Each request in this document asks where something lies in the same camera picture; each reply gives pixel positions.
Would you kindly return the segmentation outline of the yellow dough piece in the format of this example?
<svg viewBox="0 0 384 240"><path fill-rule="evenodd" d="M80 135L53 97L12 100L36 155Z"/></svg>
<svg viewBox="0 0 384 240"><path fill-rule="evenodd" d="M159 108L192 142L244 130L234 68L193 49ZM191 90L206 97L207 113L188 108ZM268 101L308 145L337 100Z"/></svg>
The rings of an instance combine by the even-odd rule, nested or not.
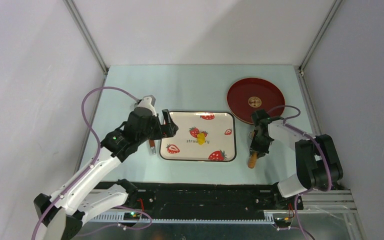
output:
<svg viewBox="0 0 384 240"><path fill-rule="evenodd" d="M206 143L206 135L203 132L200 132L196 136L196 141L199 145L203 145Z"/></svg>

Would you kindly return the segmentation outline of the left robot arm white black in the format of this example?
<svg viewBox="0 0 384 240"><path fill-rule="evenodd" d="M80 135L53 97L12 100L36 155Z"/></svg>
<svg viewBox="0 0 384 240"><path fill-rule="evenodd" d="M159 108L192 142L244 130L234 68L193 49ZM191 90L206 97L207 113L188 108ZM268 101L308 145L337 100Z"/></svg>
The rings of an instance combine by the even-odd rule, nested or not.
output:
<svg viewBox="0 0 384 240"><path fill-rule="evenodd" d="M98 144L91 161L51 195L38 194L33 204L38 224L45 225L46 240L71 240L92 218L119 206L133 208L138 202L136 187L128 180L109 191L88 198L94 187L113 169L149 140L172 138L178 131L169 111L162 110L164 123L151 107L136 107L128 119Z"/></svg>

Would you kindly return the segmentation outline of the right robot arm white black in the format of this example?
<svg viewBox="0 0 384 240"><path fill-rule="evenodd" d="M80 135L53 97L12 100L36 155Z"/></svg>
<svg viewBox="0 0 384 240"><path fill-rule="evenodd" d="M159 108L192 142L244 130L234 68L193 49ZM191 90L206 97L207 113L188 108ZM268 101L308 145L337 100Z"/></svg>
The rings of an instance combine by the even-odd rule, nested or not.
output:
<svg viewBox="0 0 384 240"><path fill-rule="evenodd" d="M295 152L296 173L275 183L271 204L284 209L291 197L311 190L328 192L343 177L343 169L331 136L312 136L288 123L281 116L270 116L264 109L251 114L254 131L249 147L247 166L253 169L257 160L269 154L274 141L279 141Z"/></svg>

